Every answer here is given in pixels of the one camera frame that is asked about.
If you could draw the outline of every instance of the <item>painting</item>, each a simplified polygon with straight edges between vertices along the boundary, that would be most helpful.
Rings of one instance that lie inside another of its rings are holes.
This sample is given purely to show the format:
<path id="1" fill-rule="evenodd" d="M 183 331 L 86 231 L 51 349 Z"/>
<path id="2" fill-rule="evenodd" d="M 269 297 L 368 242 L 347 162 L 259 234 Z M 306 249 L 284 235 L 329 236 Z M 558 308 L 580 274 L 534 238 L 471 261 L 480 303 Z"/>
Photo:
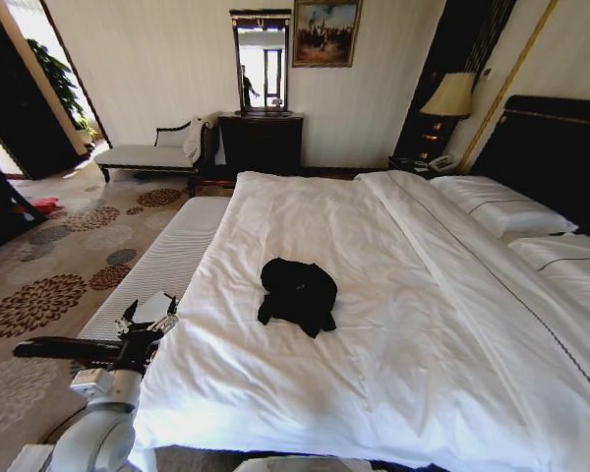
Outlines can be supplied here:
<path id="1" fill-rule="evenodd" d="M 352 67 L 362 0 L 295 0 L 293 67 Z"/>

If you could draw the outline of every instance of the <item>bed frame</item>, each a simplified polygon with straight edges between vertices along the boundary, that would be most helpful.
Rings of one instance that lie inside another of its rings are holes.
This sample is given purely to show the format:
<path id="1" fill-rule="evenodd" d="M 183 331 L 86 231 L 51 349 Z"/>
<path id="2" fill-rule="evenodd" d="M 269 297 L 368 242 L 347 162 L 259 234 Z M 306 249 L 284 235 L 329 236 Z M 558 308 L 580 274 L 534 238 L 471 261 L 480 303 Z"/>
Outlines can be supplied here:
<path id="1" fill-rule="evenodd" d="M 470 174 L 544 204 L 590 236 L 590 100 L 513 95 Z"/>

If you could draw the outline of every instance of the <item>floral patterned carpet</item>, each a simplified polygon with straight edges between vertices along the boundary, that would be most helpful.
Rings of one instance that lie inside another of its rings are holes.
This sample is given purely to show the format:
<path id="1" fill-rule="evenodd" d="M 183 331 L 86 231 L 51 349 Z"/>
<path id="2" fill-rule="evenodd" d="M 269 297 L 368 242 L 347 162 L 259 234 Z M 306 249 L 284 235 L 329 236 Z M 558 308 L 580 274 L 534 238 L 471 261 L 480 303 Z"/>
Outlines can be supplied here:
<path id="1" fill-rule="evenodd" d="M 68 389 L 69 361 L 16 359 L 13 348 L 33 336 L 76 336 L 188 200 L 182 176 L 112 171 L 105 185 L 91 162 L 13 184 L 62 208 L 0 248 L 0 471 L 84 404 Z"/>

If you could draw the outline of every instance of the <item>mirror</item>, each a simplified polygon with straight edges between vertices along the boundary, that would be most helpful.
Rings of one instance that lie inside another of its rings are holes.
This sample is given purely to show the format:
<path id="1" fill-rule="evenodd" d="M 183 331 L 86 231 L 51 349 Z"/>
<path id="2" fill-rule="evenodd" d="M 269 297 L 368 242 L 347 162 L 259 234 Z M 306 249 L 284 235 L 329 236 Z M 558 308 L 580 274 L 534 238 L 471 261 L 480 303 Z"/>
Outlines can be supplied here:
<path id="1" fill-rule="evenodd" d="M 230 10 L 241 112 L 285 111 L 290 10 Z"/>

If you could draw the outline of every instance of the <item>telephone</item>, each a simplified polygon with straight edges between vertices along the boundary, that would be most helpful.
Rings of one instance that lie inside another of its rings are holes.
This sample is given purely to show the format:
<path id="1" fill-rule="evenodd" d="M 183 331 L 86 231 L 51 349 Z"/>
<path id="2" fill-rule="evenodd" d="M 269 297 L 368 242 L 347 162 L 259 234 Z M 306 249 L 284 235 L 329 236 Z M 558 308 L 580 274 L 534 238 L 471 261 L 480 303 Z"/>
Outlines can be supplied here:
<path id="1" fill-rule="evenodd" d="M 452 160 L 451 154 L 441 155 L 429 162 L 429 167 L 437 172 L 446 172 L 456 167 L 456 162 Z"/>

